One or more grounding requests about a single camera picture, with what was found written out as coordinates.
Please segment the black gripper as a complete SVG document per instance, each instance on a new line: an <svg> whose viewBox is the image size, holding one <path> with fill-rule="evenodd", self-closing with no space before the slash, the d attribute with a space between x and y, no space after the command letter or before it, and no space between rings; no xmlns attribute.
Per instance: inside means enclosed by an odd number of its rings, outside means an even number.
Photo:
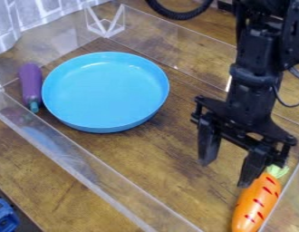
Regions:
<svg viewBox="0 0 299 232"><path fill-rule="evenodd" d="M234 64L227 99L195 98L191 120L199 129L199 161L208 166L218 158L220 142L228 140L248 154L238 187L247 189L271 164L283 165L296 138L271 118L282 82L279 72L262 74Z"/></svg>

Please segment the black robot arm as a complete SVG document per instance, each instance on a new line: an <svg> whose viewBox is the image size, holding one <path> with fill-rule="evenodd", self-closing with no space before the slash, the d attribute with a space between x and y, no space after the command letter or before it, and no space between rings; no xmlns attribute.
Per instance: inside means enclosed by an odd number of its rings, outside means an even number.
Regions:
<svg viewBox="0 0 299 232"><path fill-rule="evenodd" d="M227 99L196 97L199 161L211 164L222 140L248 151L238 186L247 188L266 167L283 167L296 138L274 122L283 73L299 78L299 0L235 0L238 56Z"/></svg>

